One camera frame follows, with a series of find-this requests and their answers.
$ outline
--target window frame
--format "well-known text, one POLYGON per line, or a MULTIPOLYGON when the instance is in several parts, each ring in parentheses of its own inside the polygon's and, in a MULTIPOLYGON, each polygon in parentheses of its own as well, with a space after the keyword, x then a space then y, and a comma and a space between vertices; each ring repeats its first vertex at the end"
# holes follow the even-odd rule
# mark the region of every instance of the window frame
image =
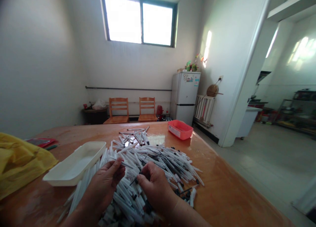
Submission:
MULTIPOLYGON (((175 48, 176 17, 177 17, 178 4, 173 3, 173 2, 161 1, 161 0, 134 0, 134 1, 139 2, 140 10, 141 10, 141 18, 140 18, 140 21, 141 21, 141 43, 140 44, 175 48), (143 18, 143 4, 144 3, 148 3, 151 5, 156 5, 156 6, 160 6, 160 7, 172 8, 172 24, 171 24, 171 42, 170 42, 170 45, 145 43, 144 42, 144 18, 143 18)), ((111 38, 110 38, 109 23, 108 23, 108 17, 107 17, 107 12, 106 12, 105 0, 102 0, 102 5, 103 5, 106 37, 107 37, 108 41, 114 41, 114 40, 111 40, 111 38)))

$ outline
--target finger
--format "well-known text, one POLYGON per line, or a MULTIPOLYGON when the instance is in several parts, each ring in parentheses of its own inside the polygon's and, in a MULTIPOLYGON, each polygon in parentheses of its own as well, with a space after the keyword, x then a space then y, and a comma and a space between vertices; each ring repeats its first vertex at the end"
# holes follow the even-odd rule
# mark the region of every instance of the finger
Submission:
POLYGON ((113 165, 108 169, 107 174, 110 176, 113 176, 115 172, 119 169, 121 163, 122 163, 122 158, 118 157, 118 159, 113 163, 113 165))
POLYGON ((152 183, 144 175, 137 175, 137 181, 141 188, 144 190, 145 194, 146 192, 149 192, 152 187, 152 183))
POLYGON ((116 177, 116 176, 119 176, 121 173, 124 173, 125 172, 125 167, 123 168, 119 168, 115 174, 113 175, 113 177, 116 177))
POLYGON ((156 169, 157 169, 157 165, 155 165, 154 162, 150 161, 143 167, 142 173, 145 175, 146 174, 152 175, 156 169))
POLYGON ((112 186, 114 188, 116 188, 116 186, 118 185, 118 183, 121 181, 121 179, 125 176, 125 170, 123 173, 119 174, 118 176, 116 176, 114 179, 113 179, 113 182, 112 182, 112 186))
POLYGON ((104 166, 102 166, 101 170, 108 170, 114 164, 114 161, 107 162, 104 166))

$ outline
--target red plastic basket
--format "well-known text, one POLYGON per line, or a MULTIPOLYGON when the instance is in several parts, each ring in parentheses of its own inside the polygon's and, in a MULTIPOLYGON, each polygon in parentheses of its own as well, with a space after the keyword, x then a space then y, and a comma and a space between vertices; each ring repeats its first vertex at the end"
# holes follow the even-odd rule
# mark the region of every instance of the red plastic basket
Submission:
POLYGON ((185 140, 192 136, 193 127, 179 120, 173 120, 168 122, 168 130, 181 140, 185 140))

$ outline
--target pile of pens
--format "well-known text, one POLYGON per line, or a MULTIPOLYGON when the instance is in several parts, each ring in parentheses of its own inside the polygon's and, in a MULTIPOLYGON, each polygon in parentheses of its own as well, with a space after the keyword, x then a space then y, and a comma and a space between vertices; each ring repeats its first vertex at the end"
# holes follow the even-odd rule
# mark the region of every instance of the pile of pens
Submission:
POLYGON ((180 150, 160 144, 150 144, 147 138, 148 129, 149 127, 146 129, 135 128, 127 129, 127 132, 119 132, 118 139, 113 140, 109 149, 106 148, 96 164, 85 171, 76 190, 64 204, 66 209, 57 223, 60 223, 67 213, 69 216, 75 210, 93 175, 107 162, 116 160, 118 157, 124 159, 122 165, 126 167, 125 176, 119 182, 113 201, 100 219, 99 226, 131 226, 135 222, 141 225, 153 224, 155 220, 161 219, 152 210, 136 179, 144 165, 149 161, 154 162, 165 172, 174 192, 194 207, 195 188, 200 183, 204 186, 197 174, 197 171, 202 171, 192 166, 190 158, 180 150), (184 183, 188 184, 190 180, 194 180, 197 184, 183 190, 184 183))

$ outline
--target hand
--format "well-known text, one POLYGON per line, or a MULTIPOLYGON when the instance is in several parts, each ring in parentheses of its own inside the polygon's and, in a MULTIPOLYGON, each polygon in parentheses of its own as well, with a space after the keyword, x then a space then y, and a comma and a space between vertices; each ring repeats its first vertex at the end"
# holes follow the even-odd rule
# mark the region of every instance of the hand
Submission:
POLYGON ((113 199, 117 184, 125 175, 125 167, 121 166, 122 158, 106 163, 92 177, 91 182, 78 204, 78 209, 100 217, 113 199))
POLYGON ((172 213, 179 197, 171 189, 165 172, 153 162, 148 162, 142 173, 144 175, 137 175, 137 180, 149 203, 163 215, 172 213))

